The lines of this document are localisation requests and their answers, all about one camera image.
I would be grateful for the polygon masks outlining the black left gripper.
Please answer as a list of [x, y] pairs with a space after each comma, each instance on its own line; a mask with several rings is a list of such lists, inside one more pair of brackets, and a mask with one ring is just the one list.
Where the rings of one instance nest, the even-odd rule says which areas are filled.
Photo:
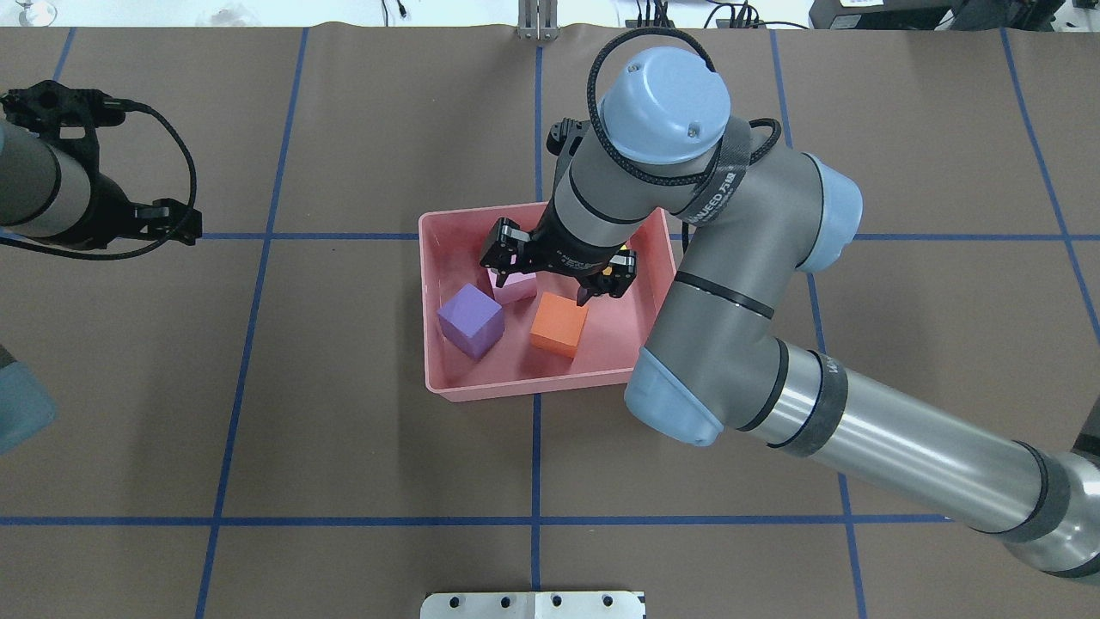
[[82, 250], [107, 248], [118, 237], [195, 246], [204, 236], [204, 214], [197, 208], [176, 199], [133, 205], [119, 185], [102, 173], [95, 176], [82, 224]]

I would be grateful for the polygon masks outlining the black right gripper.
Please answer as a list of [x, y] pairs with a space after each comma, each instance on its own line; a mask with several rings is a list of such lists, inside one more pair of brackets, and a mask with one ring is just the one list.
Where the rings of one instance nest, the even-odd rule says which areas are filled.
[[[624, 242], [594, 246], [566, 231], [557, 219], [543, 219], [526, 231], [510, 218], [499, 217], [480, 248], [479, 264], [490, 270], [490, 283], [503, 289], [512, 274], [551, 272], [578, 278], [575, 303], [583, 307], [594, 297], [622, 298], [638, 274], [637, 252], [622, 248]], [[610, 266], [610, 277], [602, 270]]]

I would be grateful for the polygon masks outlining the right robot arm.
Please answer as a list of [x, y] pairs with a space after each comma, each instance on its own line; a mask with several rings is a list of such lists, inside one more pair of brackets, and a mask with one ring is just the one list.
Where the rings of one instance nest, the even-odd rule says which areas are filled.
[[638, 353], [625, 404], [645, 424], [708, 446], [727, 428], [767, 447], [922, 502], [992, 537], [1030, 568], [1097, 584], [1097, 411], [1068, 453], [997, 436], [773, 334], [798, 272], [840, 258], [864, 217], [857, 184], [782, 142], [777, 119], [732, 113], [707, 52], [682, 40], [632, 55], [606, 93], [603, 46], [588, 120], [547, 137], [553, 194], [534, 229], [492, 225], [480, 264], [578, 281], [578, 306], [622, 297], [639, 259], [626, 247], [654, 211], [694, 234]]

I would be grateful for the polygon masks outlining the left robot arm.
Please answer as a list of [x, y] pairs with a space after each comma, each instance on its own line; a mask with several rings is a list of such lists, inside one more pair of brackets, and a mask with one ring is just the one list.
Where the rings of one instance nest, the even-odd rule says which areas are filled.
[[3, 344], [55, 404], [3, 465], [102, 453], [138, 456], [180, 440], [204, 407], [216, 344], [217, 244], [168, 242], [125, 261], [3, 250]]

